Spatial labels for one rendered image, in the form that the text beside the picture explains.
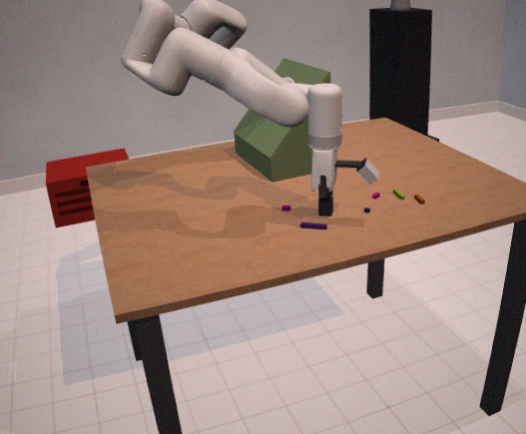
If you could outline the purple rod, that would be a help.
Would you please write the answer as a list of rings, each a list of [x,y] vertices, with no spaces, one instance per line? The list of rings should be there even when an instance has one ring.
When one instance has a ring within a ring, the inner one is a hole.
[[[327,229],[326,223],[302,222],[300,228]]]

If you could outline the lime green rod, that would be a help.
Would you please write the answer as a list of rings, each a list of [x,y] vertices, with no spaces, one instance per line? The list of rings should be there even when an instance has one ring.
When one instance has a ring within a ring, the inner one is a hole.
[[[401,200],[405,200],[405,195],[403,195],[398,189],[393,190],[393,193]]]

